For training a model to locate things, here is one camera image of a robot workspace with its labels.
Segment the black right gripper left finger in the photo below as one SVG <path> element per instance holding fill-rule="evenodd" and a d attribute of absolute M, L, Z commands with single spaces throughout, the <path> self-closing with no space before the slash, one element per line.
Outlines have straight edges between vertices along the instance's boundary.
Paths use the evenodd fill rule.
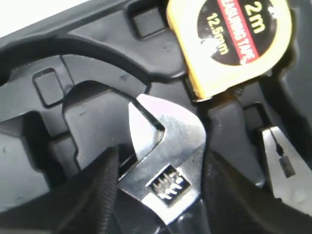
<path fill-rule="evenodd" d="M 105 234 L 117 196 L 119 147 L 51 192 L 0 215 L 2 234 Z"/>

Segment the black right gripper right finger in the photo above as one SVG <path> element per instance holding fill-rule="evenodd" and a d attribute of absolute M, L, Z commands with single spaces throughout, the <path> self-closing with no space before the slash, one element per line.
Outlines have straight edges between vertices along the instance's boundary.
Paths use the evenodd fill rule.
<path fill-rule="evenodd" d="M 214 234 L 310 234 L 312 218 L 255 186 L 221 155 L 207 151 L 203 198 Z"/>

